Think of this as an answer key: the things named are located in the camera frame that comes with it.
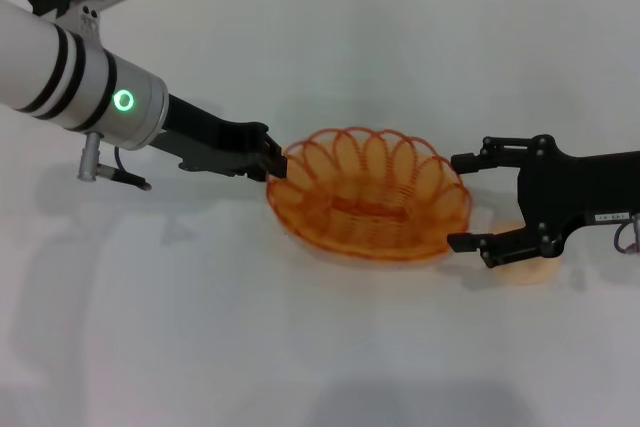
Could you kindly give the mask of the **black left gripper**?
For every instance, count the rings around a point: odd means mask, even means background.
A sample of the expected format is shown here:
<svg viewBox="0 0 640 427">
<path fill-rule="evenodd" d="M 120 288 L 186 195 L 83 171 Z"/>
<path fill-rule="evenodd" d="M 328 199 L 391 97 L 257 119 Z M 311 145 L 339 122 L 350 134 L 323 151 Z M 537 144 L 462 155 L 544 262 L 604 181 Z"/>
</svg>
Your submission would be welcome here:
<svg viewBox="0 0 640 427">
<path fill-rule="evenodd" d="M 150 145 L 180 159 L 186 172 L 246 176 L 256 182 L 287 178 L 287 158 L 260 122 L 231 122 L 178 97 L 169 97 L 161 132 Z"/>
</svg>

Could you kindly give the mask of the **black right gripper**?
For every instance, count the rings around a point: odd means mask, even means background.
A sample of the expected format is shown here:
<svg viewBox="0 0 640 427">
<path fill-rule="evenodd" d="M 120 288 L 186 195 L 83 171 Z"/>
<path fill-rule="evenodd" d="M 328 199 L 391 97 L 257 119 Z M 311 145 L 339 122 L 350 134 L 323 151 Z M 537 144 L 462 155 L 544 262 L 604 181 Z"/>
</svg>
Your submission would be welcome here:
<svg viewBox="0 0 640 427">
<path fill-rule="evenodd" d="M 485 137 L 478 154 L 451 157 L 453 170 L 519 169 L 518 203 L 525 226 L 500 233 L 452 233 L 455 253 L 478 252 L 492 269 L 559 256 L 568 237 L 587 226 L 623 224 L 639 214 L 639 153 L 576 157 L 550 135 Z"/>
</svg>

